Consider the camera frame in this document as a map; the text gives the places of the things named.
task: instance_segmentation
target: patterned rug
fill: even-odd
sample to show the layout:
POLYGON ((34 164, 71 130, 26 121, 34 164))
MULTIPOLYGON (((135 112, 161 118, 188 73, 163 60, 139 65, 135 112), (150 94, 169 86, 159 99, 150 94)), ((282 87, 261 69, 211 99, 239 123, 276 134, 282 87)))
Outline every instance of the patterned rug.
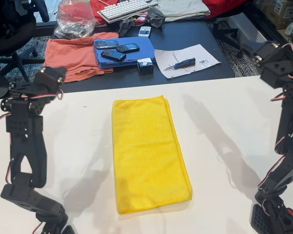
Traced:
MULTIPOLYGON (((207 26, 212 29, 212 23, 207 22, 207 26)), ((221 21, 220 22, 220 28, 230 28, 227 22, 221 21)), ((38 53, 38 58, 44 57, 46 42, 50 39, 50 37, 40 37, 40 38, 32 38, 24 47, 19 49, 17 51, 18 54, 21 54, 22 52, 29 49, 31 46, 36 47, 36 51, 38 53)), ((236 38, 234 39, 235 42, 241 43, 241 41, 236 38)), ((258 75, 258 72, 256 71, 255 66, 252 64, 250 59, 246 56, 243 56, 243 58, 238 58, 236 54, 238 53, 238 50, 233 48, 232 46, 227 45, 226 43, 217 40, 217 43, 224 53, 228 63, 232 67, 235 76, 236 77, 247 77, 247 76, 256 76, 258 75)), ((25 71, 31 81, 33 81, 35 74, 39 71, 42 64, 29 64, 25 65, 25 71)), ((19 69, 14 69, 10 73, 8 73, 6 76, 7 80, 9 82, 13 82, 16 85, 24 82, 24 79, 19 71, 19 69)))
MULTIPOLYGON (((34 46, 38 53, 37 58, 44 58, 46 43, 50 38, 51 37, 32 38, 25 46, 17 50, 17 53, 20 55, 21 53, 28 50, 31 46, 34 46)), ((34 80, 35 74, 39 71, 41 67, 42 67, 42 64, 24 65, 25 72, 28 75, 28 78, 30 81, 34 80)), ((15 83, 16 85, 25 81, 18 68, 13 69, 11 72, 5 75, 5 78, 9 82, 15 83)))
MULTIPOLYGON (((209 29, 212 30, 213 24, 211 22, 206 22, 206 24, 209 27, 209 29)), ((227 29, 231 27, 228 25, 226 21, 220 21, 219 28, 227 29)), ((230 34, 228 34, 227 37, 231 38, 236 43, 241 44, 239 38, 233 38, 230 36, 230 34)), ((238 58, 236 56, 236 54, 239 52, 237 49, 224 43, 221 40, 217 39, 216 41, 221 51, 225 55, 226 60, 233 69, 235 77, 250 77, 259 75, 259 73, 256 70, 256 67, 253 65, 252 61, 247 56, 243 55, 243 58, 238 58)))

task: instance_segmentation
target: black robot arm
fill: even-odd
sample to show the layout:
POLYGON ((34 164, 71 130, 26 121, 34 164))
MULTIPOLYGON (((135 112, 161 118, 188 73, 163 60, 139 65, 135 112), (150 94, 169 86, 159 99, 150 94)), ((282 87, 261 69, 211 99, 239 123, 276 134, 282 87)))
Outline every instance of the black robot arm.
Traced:
MULTIPOLYGON (((6 111, 6 131, 10 133, 11 184, 7 183, 1 197, 36 213, 45 222, 42 234, 60 234, 68 216, 63 205, 35 191, 46 184, 47 153, 43 140, 43 117, 46 104, 60 93, 64 82, 64 68, 42 68, 33 83, 26 82, 12 91, 12 98, 3 99, 1 109, 6 111), (32 173, 21 171, 21 162, 27 157, 32 173)), ((67 226, 63 234, 74 234, 67 226)))
POLYGON ((260 234, 293 234, 293 211, 279 197, 293 181, 293 60, 287 56, 292 44, 246 42, 241 45, 261 71, 260 78, 283 92, 272 100, 282 100, 282 112, 275 151, 282 155, 259 183, 251 225, 260 234))

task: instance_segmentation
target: folded towel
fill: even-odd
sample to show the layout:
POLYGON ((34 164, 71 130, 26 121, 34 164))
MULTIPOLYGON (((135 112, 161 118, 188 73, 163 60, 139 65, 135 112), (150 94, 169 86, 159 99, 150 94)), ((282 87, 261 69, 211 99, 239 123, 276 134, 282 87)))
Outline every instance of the folded towel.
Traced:
POLYGON ((120 214, 191 199, 190 181, 163 96, 115 101, 112 132, 120 214))

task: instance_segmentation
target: table surface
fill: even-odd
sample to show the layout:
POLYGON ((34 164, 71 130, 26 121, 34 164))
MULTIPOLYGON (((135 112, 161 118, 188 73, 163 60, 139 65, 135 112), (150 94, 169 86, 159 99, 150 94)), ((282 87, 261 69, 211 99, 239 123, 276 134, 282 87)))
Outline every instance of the table surface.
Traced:
MULTIPOLYGON (((139 29, 140 27, 132 27, 125 36, 137 37, 139 29)), ((95 32, 104 31, 117 32, 118 28, 109 29, 103 27, 95 30, 95 32)), ((204 21, 165 23, 162 29, 152 28, 150 40, 154 48, 159 50, 181 50, 201 44, 221 64, 174 79, 166 79, 157 65, 154 66, 152 75, 145 76, 139 76, 137 66, 118 67, 114 68, 114 72, 111 74, 66 83, 63 86, 63 90, 65 92, 79 92, 234 77, 232 68, 204 21)))
MULTIPOLYGON (((64 204, 78 234, 253 234, 256 186, 279 159, 273 149, 281 103, 269 101, 278 93, 248 77, 65 94, 42 113, 48 172, 37 191, 64 204), (170 104, 193 198, 120 215, 112 103, 159 95, 170 104)), ((0 193, 8 162, 9 135, 0 120, 0 193)), ((293 183, 281 197, 293 208, 293 183)), ((0 233, 29 234, 37 224, 34 213, 0 198, 0 233)))

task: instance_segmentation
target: white keyboard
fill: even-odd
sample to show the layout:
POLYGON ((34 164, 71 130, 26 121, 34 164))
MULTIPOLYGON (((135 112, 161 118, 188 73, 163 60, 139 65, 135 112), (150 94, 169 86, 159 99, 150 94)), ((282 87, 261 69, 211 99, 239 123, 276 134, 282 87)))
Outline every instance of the white keyboard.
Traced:
POLYGON ((127 0, 117 5, 107 6, 103 10, 98 11, 98 14, 106 22, 113 23, 146 12, 150 7, 157 5, 158 2, 153 0, 127 0))

